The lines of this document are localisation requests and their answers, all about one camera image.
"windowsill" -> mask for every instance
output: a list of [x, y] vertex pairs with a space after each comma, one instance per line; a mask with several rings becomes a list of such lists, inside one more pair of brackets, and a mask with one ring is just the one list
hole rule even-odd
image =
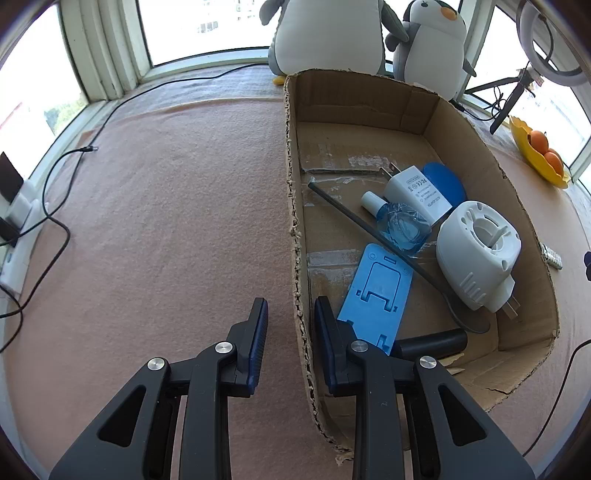
[[142, 79], [141, 82], [150, 82], [175, 73], [189, 72], [191, 70], [217, 67], [221, 65], [233, 65], [236, 63], [267, 63], [269, 49], [252, 48], [249, 50], [228, 50], [187, 57], [174, 60], [153, 67]]
[[[56, 140], [49, 147], [49, 150], [43, 155], [41, 161], [29, 177], [35, 186], [36, 191], [41, 193], [45, 177], [51, 169], [53, 163], [62, 155], [66, 150], [72, 147], [73, 143], [77, 140], [77, 137], [81, 135], [88, 127], [95, 116], [100, 110], [107, 104], [105, 101], [91, 103], [82, 110], [74, 120], [61, 132]], [[57, 166], [54, 170], [53, 176], [61, 169], [61, 166]]]

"black cable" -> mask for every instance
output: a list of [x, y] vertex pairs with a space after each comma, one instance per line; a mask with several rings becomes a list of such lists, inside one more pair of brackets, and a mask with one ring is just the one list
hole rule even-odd
[[[55, 170], [56, 165], [61, 161], [62, 158], [76, 153], [76, 152], [86, 152], [86, 151], [90, 151], [89, 147], [81, 147], [81, 148], [75, 148], [74, 150], [70, 150], [67, 151], [65, 153], [63, 153], [51, 166], [51, 169], [49, 170], [49, 174], [45, 180], [45, 185], [44, 185], [44, 189], [47, 187], [47, 179], [49, 179], [49, 177], [51, 176], [51, 173]], [[70, 188], [69, 190], [72, 189], [71, 187], [72, 185], [72, 180], [70, 179]], [[64, 200], [62, 200], [62, 202], [51, 212], [51, 214], [55, 214], [65, 203], [65, 199], [68, 197], [69, 192], [66, 194], [66, 196], [64, 197]], [[19, 238], [25, 236], [26, 234], [28, 234], [29, 232], [32, 232], [35, 228], [37, 228], [39, 225], [41, 225], [42, 223], [45, 223], [47, 221], [47, 218], [44, 218], [42, 220], [39, 220], [35, 225], [30, 226], [27, 230], [25, 230], [24, 232], [20, 232], [17, 236], [11, 238], [8, 242], [2, 242], [0, 243], [0, 247], [4, 247], [6, 245], [10, 245], [11, 242], [14, 242], [15, 240], [18, 240]]]
[[548, 35], [550, 36], [550, 50], [545, 58], [545, 63], [548, 67], [550, 67], [550, 57], [554, 53], [554, 36], [552, 35], [552, 31], [550, 30], [550, 26], [548, 25], [548, 19], [546, 17], [540, 17], [544, 25], [546, 26], [546, 30], [548, 30]]
[[[57, 260], [60, 258], [60, 256], [62, 255], [62, 253], [64, 252], [64, 250], [66, 249], [66, 247], [68, 246], [68, 244], [70, 243], [70, 238], [72, 237], [72, 233], [70, 232], [70, 229], [63, 224], [62, 222], [60, 222], [59, 220], [57, 220], [53, 215], [55, 215], [58, 210], [61, 209], [61, 207], [63, 207], [63, 205], [65, 204], [66, 200], [68, 199], [68, 197], [70, 196], [70, 193], [72, 191], [72, 187], [74, 185], [74, 180], [76, 179], [76, 175], [78, 173], [78, 170], [80, 168], [80, 165], [82, 164], [82, 159], [84, 157], [84, 154], [90, 151], [94, 151], [97, 150], [97, 147], [95, 147], [93, 144], [96, 141], [96, 139], [98, 138], [98, 136], [103, 132], [103, 130], [105, 129], [106, 124], [109, 122], [109, 120], [111, 119], [111, 117], [113, 117], [113, 114], [122, 106], [124, 106], [126, 103], [130, 102], [133, 99], [136, 99], [137, 97], [140, 97], [146, 93], [152, 92], [153, 90], [156, 90], [157, 88], [163, 87], [165, 85], [170, 85], [172, 83], [180, 83], [180, 82], [191, 82], [191, 81], [195, 81], [195, 80], [215, 80], [218, 79], [220, 77], [223, 77], [224, 75], [227, 75], [229, 73], [232, 72], [237, 72], [238, 70], [242, 70], [242, 69], [247, 69], [250, 67], [256, 67], [256, 66], [260, 66], [262, 65], [261, 63], [250, 63], [247, 65], [241, 65], [235, 69], [230, 69], [230, 70], [226, 70], [225, 72], [221, 72], [217, 75], [213, 75], [210, 77], [189, 77], [189, 78], [185, 78], [185, 79], [176, 79], [176, 80], [169, 80], [167, 82], [164, 83], [160, 83], [159, 85], [155, 85], [143, 92], [139, 92], [136, 95], [133, 95], [131, 97], [129, 97], [128, 99], [125, 99], [123, 102], [121, 102], [119, 105], [117, 105], [115, 108], [113, 108], [112, 112], [107, 116], [107, 118], [105, 119], [105, 121], [102, 123], [102, 125], [100, 126], [100, 128], [97, 130], [97, 132], [94, 134], [94, 136], [92, 137], [92, 139], [90, 140], [89, 145], [85, 146], [85, 147], [81, 147], [81, 148], [75, 148], [73, 150], [67, 151], [65, 153], [63, 153], [51, 166], [51, 169], [49, 170], [49, 173], [45, 179], [45, 182], [43, 184], [43, 189], [41, 191], [41, 207], [43, 208], [43, 213], [45, 214], [45, 217], [40, 220], [39, 222], [37, 222], [35, 225], [33, 225], [32, 227], [28, 228], [26, 231], [19, 233], [19, 235], [15, 238], [20, 238], [24, 235], [26, 235], [27, 233], [31, 232], [32, 230], [34, 230], [35, 228], [37, 228], [38, 226], [40, 226], [42, 223], [46, 222], [46, 221], [51, 221], [53, 223], [55, 223], [57, 226], [61, 227], [65, 233], [66, 233], [66, 239], [64, 240], [63, 244], [61, 245], [60, 249], [57, 251], [57, 253], [54, 255], [53, 259], [51, 260], [51, 262], [49, 263], [49, 265], [45, 268], [45, 270], [41, 273], [41, 275], [39, 276], [39, 278], [37, 279], [37, 281], [35, 282], [35, 284], [33, 285], [33, 288], [31, 289], [31, 293], [29, 294], [29, 296], [27, 297], [27, 299], [25, 300], [25, 302], [23, 302], [22, 304], [19, 303], [16, 298], [14, 297], [14, 295], [12, 295], [7, 289], [5, 289], [3, 286], [0, 285], [0, 289], [6, 293], [9, 298], [17, 305], [17, 309], [14, 310], [13, 312], [8, 312], [5, 314], [0, 315], [0, 319], [5, 319], [5, 318], [9, 318], [15, 315], [20, 315], [20, 320], [19, 320], [19, 324], [17, 327], [17, 330], [15, 331], [15, 333], [10, 337], [10, 339], [8, 339], [8, 341], [4, 344], [4, 346], [2, 348], [0, 348], [0, 353], [2, 353], [4, 350], [6, 350], [6, 348], [14, 341], [14, 339], [17, 337], [18, 332], [20, 332], [21, 328], [22, 328], [22, 323], [23, 323], [23, 314], [22, 311], [26, 308], [27, 305], [29, 305], [29, 302], [31, 301], [31, 299], [33, 298], [33, 295], [35, 294], [35, 292], [37, 291], [37, 289], [39, 288], [39, 286], [41, 285], [41, 282], [43, 282], [43, 280], [45, 279], [45, 277], [47, 276], [47, 274], [49, 273], [49, 271], [51, 270], [51, 268], [53, 267], [53, 265], [56, 264]], [[54, 208], [51, 212], [47, 211], [47, 208], [45, 206], [45, 196], [46, 196], [46, 192], [47, 192], [47, 185], [49, 183], [49, 178], [51, 177], [51, 174], [53, 173], [53, 171], [55, 170], [56, 166], [58, 165], [58, 163], [60, 162], [60, 160], [62, 160], [64, 157], [72, 154], [72, 153], [76, 153], [76, 152], [80, 152], [80, 156], [78, 157], [78, 160], [76, 162], [76, 166], [74, 167], [74, 171], [72, 172], [72, 176], [70, 177], [70, 181], [68, 183], [68, 187], [66, 189], [66, 194], [64, 195], [64, 197], [62, 198], [61, 202], [57, 205], [56, 208]], [[4, 245], [8, 245], [10, 242], [4, 242], [0, 244], [0, 247], [4, 246]]]
[[17, 307], [19, 308], [19, 314], [20, 314], [20, 319], [18, 321], [18, 326], [17, 329], [15, 330], [15, 332], [12, 334], [12, 336], [8, 339], [8, 341], [3, 345], [2, 348], [0, 348], [0, 355], [3, 353], [4, 350], [6, 350], [8, 348], [8, 345], [10, 345], [12, 343], [12, 341], [17, 337], [18, 332], [21, 331], [22, 328], [22, 323], [24, 321], [24, 316], [22, 315], [22, 308], [21, 308], [21, 304], [18, 302], [18, 300], [14, 297], [14, 295], [12, 293], [10, 293], [6, 288], [4, 288], [2, 285], [0, 285], [0, 290], [2, 290], [6, 295], [8, 295], [8, 297], [17, 305]]
[[528, 453], [530, 453], [531, 449], [535, 446], [536, 443], [538, 443], [538, 440], [542, 437], [544, 430], [546, 429], [546, 427], [550, 423], [550, 419], [552, 418], [552, 414], [554, 413], [554, 411], [556, 409], [556, 405], [558, 405], [558, 400], [560, 400], [560, 396], [562, 395], [562, 391], [564, 390], [564, 386], [566, 385], [566, 379], [569, 377], [570, 367], [573, 364], [574, 356], [578, 353], [579, 350], [581, 350], [581, 348], [589, 345], [590, 343], [591, 343], [591, 339], [581, 343], [577, 348], [574, 349], [573, 354], [570, 356], [569, 365], [566, 368], [566, 373], [564, 374], [564, 378], [562, 380], [562, 385], [560, 386], [560, 390], [558, 391], [558, 395], [556, 396], [556, 401], [554, 402], [554, 405], [552, 406], [552, 410], [550, 410], [550, 414], [548, 415], [548, 418], [546, 419], [544, 426], [540, 430], [540, 433], [535, 438], [534, 443], [531, 444], [531, 446], [525, 451], [525, 453], [523, 453], [522, 456], [526, 456]]

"cardboard flap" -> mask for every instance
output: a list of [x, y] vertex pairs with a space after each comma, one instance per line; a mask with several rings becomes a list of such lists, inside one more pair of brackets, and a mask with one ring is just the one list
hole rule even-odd
[[421, 135], [440, 97], [364, 73], [307, 70], [296, 75], [298, 121], [364, 125]]

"black metal rod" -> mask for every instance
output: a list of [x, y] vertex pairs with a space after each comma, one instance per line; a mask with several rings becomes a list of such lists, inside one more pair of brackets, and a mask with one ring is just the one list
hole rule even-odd
[[481, 92], [483, 90], [488, 90], [490, 88], [502, 87], [503, 85], [510, 85], [511, 83], [517, 83], [517, 82], [519, 82], [520, 78], [521, 77], [506, 77], [504, 79], [495, 80], [494, 82], [483, 83], [482, 85], [479, 85], [477, 87], [468, 88], [467, 90], [464, 90], [464, 94], [471, 95], [473, 93]]
[[324, 200], [330, 203], [333, 207], [335, 207], [338, 211], [340, 211], [343, 215], [347, 216], [350, 220], [353, 220], [357, 225], [359, 225], [363, 230], [373, 236], [378, 242], [380, 242], [383, 246], [385, 246], [388, 250], [390, 250], [395, 255], [399, 256], [402, 261], [404, 261], [409, 267], [411, 267], [415, 272], [421, 275], [433, 288], [435, 288], [445, 299], [447, 308], [449, 312], [452, 314], [453, 320], [464, 330], [467, 332], [472, 333], [486, 333], [491, 328], [491, 324], [488, 320], [483, 318], [482, 316], [472, 319], [472, 321], [466, 323], [462, 320], [457, 314], [456, 310], [463, 309], [464, 311], [468, 308], [461, 301], [461, 299], [456, 295], [456, 293], [447, 285], [442, 285], [438, 282], [435, 278], [433, 278], [421, 265], [418, 264], [417, 261], [410, 258], [406, 253], [400, 250], [396, 245], [394, 245], [390, 240], [384, 237], [381, 233], [379, 233], [374, 227], [370, 224], [362, 220], [358, 215], [355, 215], [351, 210], [349, 210], [346, 206], [342, 203], [337, 202], [334, 198], [332, 198], [328, 193], [322, 190], [315, 182], [311, 181], [308, 184], [308, 187], [320, 195]]
[[318, 195], [320, 195], [324, 200], [330, 203], [333, 207], [335, 207], [338, 211], [349, 217], [353, 220], [357, 225], [359, 225], [363, 230], [373, 236], [378, 242], [380, 242], [383, 246], [388, 248], [391, 252], [398, 255], [402, 261], [404, 261], [410, 268], [412, 268], [415, 272], [421, 275], [425, 280], [427, 280], [434, 288], [439, 290], [441, 293], [449, 292], [451, 293], [451, 289], [447, 288], [446, 286], [441, 285], [435, 278], [433, 278], [418, 262], [410, 258], [406, 255], [402, 250], [400, 250], [394, 243], [384, 237], [381, 233], [379, 233], [374, 227], [372, 227], [368, 222], [365, 222], [361, 219], [358, 215], [354, 214], [351, 210], [349, 210], [345, 205], [340, 202], [337, 202], [334, 198], [332, 198], [328, 193], [322, 190], [315, 182], [311, 181], [308, 184], [308, 187], [314, 190]]

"blue liquid bottle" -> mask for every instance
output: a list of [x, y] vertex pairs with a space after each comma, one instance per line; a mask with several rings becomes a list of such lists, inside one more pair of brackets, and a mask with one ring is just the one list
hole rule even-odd
[[380, 233], [409, 255], [417, 253], [431, 235], [429, 222], [406, 203], [388, 203], [366, 192], [361, 205], [376, 218]]

